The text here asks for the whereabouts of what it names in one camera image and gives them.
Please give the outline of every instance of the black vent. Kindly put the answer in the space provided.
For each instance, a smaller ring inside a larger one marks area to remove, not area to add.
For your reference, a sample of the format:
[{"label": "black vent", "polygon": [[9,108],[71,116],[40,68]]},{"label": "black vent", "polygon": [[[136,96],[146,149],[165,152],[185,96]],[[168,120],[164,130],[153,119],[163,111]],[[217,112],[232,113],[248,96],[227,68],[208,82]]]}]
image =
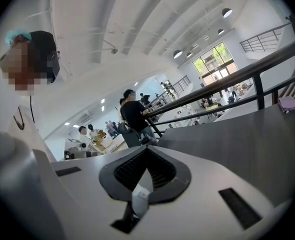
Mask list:
[{"label": "black vent", "polygon": [[262,219],[233,188],[220,190],[218,193],[242,225],[243,229],[248,229]]},{"label": "black vent", "polygon": [[133,191],[146,169],[151,175],[154,191],[165,186],[176,175],[176,168],[171,163],[155,152],[145,149],[118,166],[114,176],[123,186]]},{"label": "black vent", "polygon": [[149,145],[138,147],[107,164],[99,172],[98,178],[111,198],[131,202],[132,192],[146,169],[153,182],[153,192],[148,196],[149,204],[175,200],[189,186],[192,178],[184,163]]},{"label": "black vent", "polygon": [[66,168],[66,169],[62,169],[62,170],[56,170],[55,173],[57,176],[62,177],[65,175],[69,175],[69,174],[73,174],[76,172],[81,171],[81,169],[77,166],[71,167],[71,168]]}]

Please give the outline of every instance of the man in black shirt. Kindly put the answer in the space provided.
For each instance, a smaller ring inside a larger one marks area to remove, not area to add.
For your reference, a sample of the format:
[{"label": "man in black shirt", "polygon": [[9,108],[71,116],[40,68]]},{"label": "man in black shirt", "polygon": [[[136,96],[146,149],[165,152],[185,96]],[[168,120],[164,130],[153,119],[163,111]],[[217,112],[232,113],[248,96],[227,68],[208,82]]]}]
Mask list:
[{"label": "man in black shirt", "polygon": [[136,130],[140,134],[147,134],[150,137],[155,138],[150,126],[145,121],[143,115],[148,113],[148,110],[136,100],[136,92],[128,89],[123,94],[126,102],[120,109],[121,116],[127,124]]},{"label": "man in black shirt", "polygon": [[150,98],[150,95],[143,95],[143,93],[140,93],[139,94],[141,96],[141,102],[146,106],[148,105],[150,102],[149,102],[149,98]]}]

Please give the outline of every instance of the machine vent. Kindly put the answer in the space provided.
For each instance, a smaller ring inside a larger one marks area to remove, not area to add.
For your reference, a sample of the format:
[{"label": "machine vent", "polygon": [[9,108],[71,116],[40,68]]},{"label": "machine vent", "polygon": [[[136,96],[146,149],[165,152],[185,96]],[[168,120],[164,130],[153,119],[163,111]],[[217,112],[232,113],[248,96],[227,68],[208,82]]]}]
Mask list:
[{"label": "machine vent", "polygon": [[176,168],[156,153],[145,149],[114,171],[115,178],[131,192],[136,188],[145,170],[151,175],[153,190],[169,183],[176,175]]},{"label": "machine vent", "polygon": [[62,177],[62,176],[73,174],[79,171],[81,171],[81,169],[77,166],[74,166],[74,167],[70,167],[70,168],[66,168],[62,170],[56,170],[55,173],[57,176]]},{"label": "machine vent", "polygon": [[236,219],[246,230],[259,222],[262,217],[233,189],[227,188],[218,192]]}]

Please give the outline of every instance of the window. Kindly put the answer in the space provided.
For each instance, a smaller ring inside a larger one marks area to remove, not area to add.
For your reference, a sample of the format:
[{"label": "window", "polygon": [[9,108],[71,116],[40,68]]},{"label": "window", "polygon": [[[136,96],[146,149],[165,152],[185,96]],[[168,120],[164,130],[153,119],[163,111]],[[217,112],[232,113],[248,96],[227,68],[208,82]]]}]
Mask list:
[{"label": "window", "polygon": [[223,42],[201,55],[193,61],[193,64],[206,85],[212,84],[238,70]]}]

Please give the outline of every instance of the table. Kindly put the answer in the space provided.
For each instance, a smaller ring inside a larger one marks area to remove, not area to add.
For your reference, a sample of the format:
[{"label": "table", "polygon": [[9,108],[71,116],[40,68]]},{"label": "table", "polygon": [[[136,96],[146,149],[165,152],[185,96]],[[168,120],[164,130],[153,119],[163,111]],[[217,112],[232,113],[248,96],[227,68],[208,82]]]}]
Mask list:
[{"label": "table", "polygon": [[205,108],[205,111],[214,110],[214,109],[216,109],[218,106],[219,106],[219,105],[217,105],[217,104],[216,104],[216,105],[213,105],[213,106],[207,106],[207,107]]},{"label": "table", "polygon": [[217,162],[277,206],[295,190],[295,110],[278,104],[231,119],[168,129],[159,147]]}]

